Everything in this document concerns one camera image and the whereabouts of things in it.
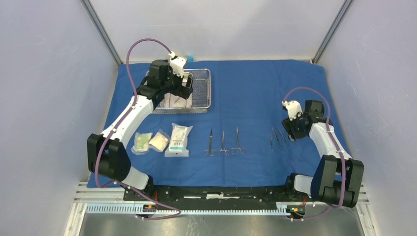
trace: blue cloth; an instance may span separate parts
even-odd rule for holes
[[[291,173],[313,176],[320,161],[311,139],[289,142],[288,150],[281,140],[279,150],[273,138],[271,150],[268,133],[272,127],[283,129],[281,121],[288,117],[281,101],[293,88],[304,86],[319,91],[331,105],[331,120],[340,143],[347,150],[339,121],[327,87],[325,70],[318,65],[296,60],[200,61],[187,68],[208,68],[212,78],[211,107],[205,114],[149,115],[137,132],[154,134],[161,128],[171,135],[172,123],[193,125],[188,136],[189,157],[164,157],[150,150],[145,155],[131,152],[133,138],[126,147],[132,166],[153,177],[154,184],[174,186],[268,186],[283,185]],[[148,63],[131,65],[136,86],[149,69]],[[132,96],[126,66],[119,67],[116,88],[107,116],[108,127],[123,111]],[[296,91],[288,100],[297,100],[304,108],[305,100],[321,98],[309,91]],[[205,156],[213,129],[213,149],[221,146],[225,132],[226,149],[236,144],[239,127],[240,145],[246,154]],[[100,182],[108,179],[100,177]],[[94,176],[88,187],[96,187]]]

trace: metal floor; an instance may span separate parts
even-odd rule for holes
[[[309,206],[318,214],[327,206]],[[86,214],[82,236],[364,236],[357,210],[332,210],[323,217],[293,222],[272,215],[187,215],[142,221],[127,214]]]

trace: sterile package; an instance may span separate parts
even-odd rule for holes
[[[192,128],[192,126],[186,127],[172,123],[171,141],[168,149],[165,151],[165,157],[188,157],[188,134]]]
[[[162,129],[149,141],[149,147],[157,152],[163,152],[169,142],[169,136]]]
[[[149,152],[149,140],[152,138],[152,133],[136,133],[132,152],[136,155],[143,155]]]

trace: aluminum frame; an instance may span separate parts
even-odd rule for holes
[[[65,228],[65,236],[77,236],[86,213],[121,213],[134,214],[147,213],[142,211],[143,205],[152,204],[147,201],[124,201],[123,188],[87,188],[87,182],[80,182],[75,195],[71,214]],[[285,215],[282,211],[287,206],[301,205],[301,202],[277,202],[277,210],[243,210],[243,211],[186,211],[185,215]],[[307,206],[324,205],[322,202],[308,202]],[[360,188],[356,205],[359,220],[365,236],[377,236],[378,232],[372,220],[372,211],[363,185]],[[174,213],[173,211],[160,211],[157,214]]]
[[[354,0],[345,0],[342,6],[339,9],[336,17],[331,23],[330,28],[328,29],[325,38],[323,39],[322,43],[320,44],[319,49],[317,50],[316,54],[314,55],[311,62],[313,64],[317,64],[317,62],[322,57],[324,51],[326,50],[328,44],[330,43],[331,39],[333,38],[334,34],[336,33],[337,29],[339,28],[340,23],[342,22],[343,18],[345,17],[346,13],[348,12],[349,8],[351,7]]]
[[[90,16],[92,23],[97,29],[97,32],[100,34],[100,37],[103,39],[104,43],[106,44],[106,47],[109,50],[110,54],[112,55],[113,60],[116,62],[118,66],[123,64],[123,62],[120,59],[120,56],[118,55],[116,51],[115,46],[110,40],[110,37],[107,34],[106,29],[104,28],[103,24],[101,23],[100,18],[98,18],[97,13],[95,12],[94,7],[92,6],[90,0],[80,0],[80,1],[83,4],[86,12]]]

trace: white package with label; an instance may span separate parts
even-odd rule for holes
[[[188,134],[192,128],[192,126],[186,127],[172,123],[171,140],[168,149],[165,151],[165,157],[188,157]]]

